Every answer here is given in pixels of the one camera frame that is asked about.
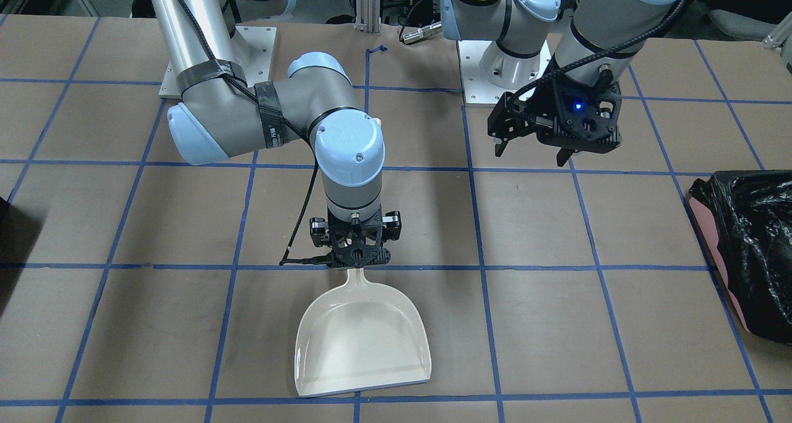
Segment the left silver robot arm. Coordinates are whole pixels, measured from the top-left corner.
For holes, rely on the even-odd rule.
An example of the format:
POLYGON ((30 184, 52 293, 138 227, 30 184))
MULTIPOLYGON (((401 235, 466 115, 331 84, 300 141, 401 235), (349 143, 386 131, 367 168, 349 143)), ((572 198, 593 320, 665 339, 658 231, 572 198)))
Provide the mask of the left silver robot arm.
POLYGON ((621 146, 619 78, 685 1, 579 0, 543 72, 540 54, 562 0, 439 0, 439 12, 447 39, 489 43, 480 69, 502 90, 487 120, 495 155, 532 134, 557 147, 565 166, 574 153, 621 146))

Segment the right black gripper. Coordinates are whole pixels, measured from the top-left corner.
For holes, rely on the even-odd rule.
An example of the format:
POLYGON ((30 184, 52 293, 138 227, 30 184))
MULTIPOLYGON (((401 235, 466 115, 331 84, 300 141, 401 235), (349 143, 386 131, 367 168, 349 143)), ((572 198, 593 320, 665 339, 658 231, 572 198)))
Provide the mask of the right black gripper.
POLYGON ((327 265, 329 268, 364 268, 368 265, 384 265, 391 258, 384 248, 388 240, 396 241, 402 229, 401 212, 398 210, 382 214, 378 210, 367 220, 354 218, 345 222, 331 215, 309 220, 309 234, 316 247, 327 246, 326 255, 311 257, 311 265, 327 265))

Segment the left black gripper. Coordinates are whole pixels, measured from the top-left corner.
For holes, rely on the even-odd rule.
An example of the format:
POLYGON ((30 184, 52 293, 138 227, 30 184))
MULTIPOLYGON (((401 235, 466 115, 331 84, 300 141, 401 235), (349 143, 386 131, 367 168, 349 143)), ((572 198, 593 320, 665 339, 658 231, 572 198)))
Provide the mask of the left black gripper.
POLYGON ((575 152, 609 153, 622 144, 618 127, 622 104, 619 82, 608 87, 599 81, 586 87, 569 77, 555 77, 535 88, 526 101, 507 102, 506 92, 488 117, 488 136, 500 158, 513 139, 535 134, 538 141, 560 148, 557 167, 564 167, 575 152))

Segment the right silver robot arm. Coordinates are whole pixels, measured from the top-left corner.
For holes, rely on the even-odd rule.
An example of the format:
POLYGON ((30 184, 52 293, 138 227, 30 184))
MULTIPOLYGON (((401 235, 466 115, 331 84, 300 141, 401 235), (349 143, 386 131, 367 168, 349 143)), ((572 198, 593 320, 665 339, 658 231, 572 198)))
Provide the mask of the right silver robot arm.
POLYGON ((378 119, 363 112, 337 60, 308 52, 286 79, 252 83, 218 0, 151 0, 171 56, 181 101, 168 125, 181 158, 193 166, 303 141, 322 176, 328 218, 309 233, 324 256, 305 265, 364 268, 390 260, 400 237, 398 211, 382 213, 387 149, 378 119))

